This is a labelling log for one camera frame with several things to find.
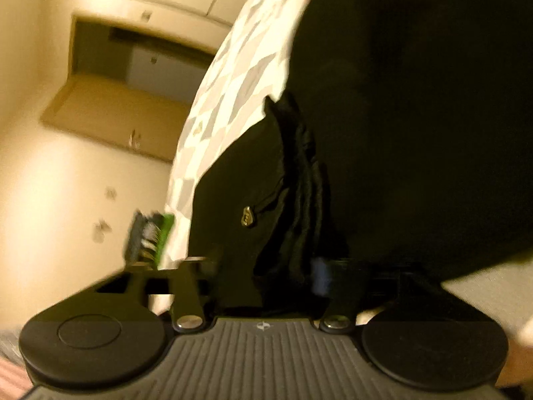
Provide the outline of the green black box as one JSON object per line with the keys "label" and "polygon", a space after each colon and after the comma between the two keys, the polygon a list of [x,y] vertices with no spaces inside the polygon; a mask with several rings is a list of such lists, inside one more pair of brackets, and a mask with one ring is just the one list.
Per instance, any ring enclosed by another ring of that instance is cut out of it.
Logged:
{"label": "green black box", "polygon": [[126,265],[144,265],[157,270],[173,227],[173,214],[153,212],[146,216],[136,210],[124,247]]}

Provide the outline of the checkered pastel quilt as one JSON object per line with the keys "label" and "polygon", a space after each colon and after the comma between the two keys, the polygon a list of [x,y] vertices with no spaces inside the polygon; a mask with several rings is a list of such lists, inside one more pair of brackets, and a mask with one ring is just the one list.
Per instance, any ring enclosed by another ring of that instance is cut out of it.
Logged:
{"label": "checkered pastel quilt", "polygon": [[309,0],[247,0],[208,68],[180,135],[165,201],[174,226],[160,267],[187,256],[194,189],[203,173],[264,117],[284,90],[293,31]]}

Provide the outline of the black garment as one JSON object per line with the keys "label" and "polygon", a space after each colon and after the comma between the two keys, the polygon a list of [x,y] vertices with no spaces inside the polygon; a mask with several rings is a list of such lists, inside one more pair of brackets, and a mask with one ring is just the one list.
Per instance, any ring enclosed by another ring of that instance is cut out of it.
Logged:
{"label": "black garment", "polygon": [[224,310],[355,312],[532,245],[532,0],[311,0],[194,195]]}

